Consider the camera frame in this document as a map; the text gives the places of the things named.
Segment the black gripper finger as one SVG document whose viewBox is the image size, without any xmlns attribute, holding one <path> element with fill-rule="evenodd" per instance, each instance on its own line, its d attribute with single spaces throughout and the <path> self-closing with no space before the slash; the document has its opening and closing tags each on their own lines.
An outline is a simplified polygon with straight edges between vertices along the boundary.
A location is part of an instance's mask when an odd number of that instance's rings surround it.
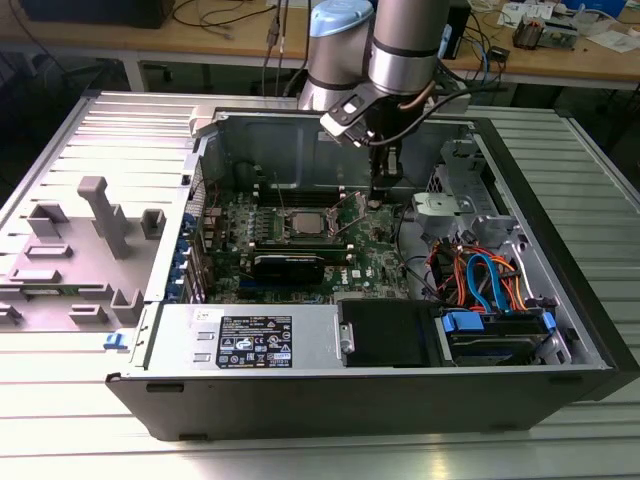
<svg viewBox="0 0 640 480">
<path fill-rule="evenodd" d="M 371 199 L 379 200 L 402 180 L 400 147 L 371 149 Z"/>
</svg>

